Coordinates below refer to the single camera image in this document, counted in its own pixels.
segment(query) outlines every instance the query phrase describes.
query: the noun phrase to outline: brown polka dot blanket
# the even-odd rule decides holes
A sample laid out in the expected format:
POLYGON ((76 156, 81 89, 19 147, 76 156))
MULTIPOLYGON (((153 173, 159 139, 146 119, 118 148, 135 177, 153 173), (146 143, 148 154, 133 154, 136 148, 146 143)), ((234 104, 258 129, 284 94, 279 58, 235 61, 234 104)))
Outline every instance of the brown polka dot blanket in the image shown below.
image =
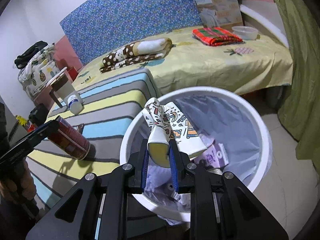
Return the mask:
POLYGON ((100 68, 100 72, 163 58, 169 53, 171 47, 172 41, 169 38, 132 42, 106 55, 102 60, 103 67, 100 68))

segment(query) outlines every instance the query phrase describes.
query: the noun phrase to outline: green curtain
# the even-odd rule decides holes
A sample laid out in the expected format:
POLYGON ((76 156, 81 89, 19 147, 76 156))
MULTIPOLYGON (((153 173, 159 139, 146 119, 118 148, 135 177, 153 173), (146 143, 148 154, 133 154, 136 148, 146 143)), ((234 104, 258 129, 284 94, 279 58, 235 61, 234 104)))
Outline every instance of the green curtain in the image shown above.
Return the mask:
POLYGON ((278 117, 299 141, 298 159, 311 159, 320 174, 320 29, 303 0, 275 0, 293 59, 292 86, 278 117))

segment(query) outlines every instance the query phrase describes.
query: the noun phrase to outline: floral wallpaper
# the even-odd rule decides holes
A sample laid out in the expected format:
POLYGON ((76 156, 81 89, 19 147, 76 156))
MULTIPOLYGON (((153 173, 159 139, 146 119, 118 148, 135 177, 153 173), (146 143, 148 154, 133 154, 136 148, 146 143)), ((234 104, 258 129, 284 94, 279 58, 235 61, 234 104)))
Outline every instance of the floral wallpaper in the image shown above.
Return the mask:
POLYGON ((201 20, 193 0, 87 0, 60 25, 85 65, 132 41, 201 20))

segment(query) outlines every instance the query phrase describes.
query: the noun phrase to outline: metal bolt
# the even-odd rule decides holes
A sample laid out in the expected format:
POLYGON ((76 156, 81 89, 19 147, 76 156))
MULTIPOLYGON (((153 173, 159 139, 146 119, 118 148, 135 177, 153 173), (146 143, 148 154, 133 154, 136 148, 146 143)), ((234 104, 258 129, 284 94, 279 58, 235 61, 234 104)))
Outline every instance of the metal bolt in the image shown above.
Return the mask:
POLYGON ((125 171, 127 170, 131 170, 132 169, 132 165, 130 163, 126 163, 122 166, 122 169, 124 169, 125 171))
POLYGON ((233 178, 233 173, 232 172, 226 172, 225 174, 224 174, 224 176, 227 178, 227 179, 232 179, 233 178))
POLYGON ((92 179, 94 179, 94 174, 93 174, 93 173, 88 173, 88 174, 86 174, 86 175, 84 176, 84 178, 85 178, 86 180, 92 180, 92 179))
POLYGON ((197 167, 197 165, 195 163, 188 163, 187 164, 187 168, 189 170, 194 170, 197 167))

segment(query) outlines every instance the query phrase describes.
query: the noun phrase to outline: rolled blanket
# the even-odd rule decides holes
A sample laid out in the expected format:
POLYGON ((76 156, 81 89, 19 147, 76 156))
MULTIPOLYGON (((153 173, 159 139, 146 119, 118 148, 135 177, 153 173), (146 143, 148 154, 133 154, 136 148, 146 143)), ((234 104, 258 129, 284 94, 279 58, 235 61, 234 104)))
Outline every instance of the rolled blanket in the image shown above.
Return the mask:
POLYGON ((171 46, 172 41, 169 38, 132 42, 106 55, 102 60, 103 67, 100 68, 100 72, 104 73, 135 63, 163 58, 168 54, 171 46))
POLYGON ((220 27, 195 29, 192 33, 196 39, 208 46, 220 46, 242 42, 241 38, 220 27))

